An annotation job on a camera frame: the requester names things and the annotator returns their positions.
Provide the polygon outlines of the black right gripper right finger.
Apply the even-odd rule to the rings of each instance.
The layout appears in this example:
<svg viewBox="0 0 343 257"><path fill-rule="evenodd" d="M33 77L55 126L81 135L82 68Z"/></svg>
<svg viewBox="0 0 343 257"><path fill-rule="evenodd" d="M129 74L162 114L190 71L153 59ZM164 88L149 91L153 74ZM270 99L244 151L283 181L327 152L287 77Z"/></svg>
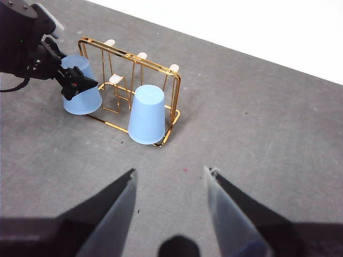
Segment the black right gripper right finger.
<svg viewBox="0 0 343 257"><path fill-rule="evenodd" d="M221 256L342 256L342 224L293 222L204 167Z"/></svg>

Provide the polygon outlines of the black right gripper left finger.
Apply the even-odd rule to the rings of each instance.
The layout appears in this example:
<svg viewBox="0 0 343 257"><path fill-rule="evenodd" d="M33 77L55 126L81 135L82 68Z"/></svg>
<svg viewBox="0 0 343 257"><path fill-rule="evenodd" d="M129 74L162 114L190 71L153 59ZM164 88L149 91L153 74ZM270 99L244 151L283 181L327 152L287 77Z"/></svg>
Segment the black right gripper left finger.
<svg viewBox="0 0 343 257"><path fill-rule="evenodd" d="M130 169L57 217L2 217L1 256L121 256L136 190Z"/></svg>

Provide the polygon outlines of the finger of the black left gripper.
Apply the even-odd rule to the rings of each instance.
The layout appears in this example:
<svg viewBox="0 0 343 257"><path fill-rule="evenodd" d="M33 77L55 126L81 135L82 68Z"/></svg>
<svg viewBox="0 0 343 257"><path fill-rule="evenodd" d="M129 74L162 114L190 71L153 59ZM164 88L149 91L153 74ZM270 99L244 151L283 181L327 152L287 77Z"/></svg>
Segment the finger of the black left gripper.
<svg viewBox="0 0 343 257"><path fill-rule="evenodd" d="M62 58L65 58L67 55L62 52L57 43L51 38L51 37L46 37L44 42L49 46L49 48L58 56L60 57L61 59Z"/></svg>
<svg viewBox="0 0 343 257"><path fill-rule="evenodd" d="M87 76L77 66L57 71L57 81L62 86L61 94L68 100L88 89L94 88L98 82Z"/></svg>

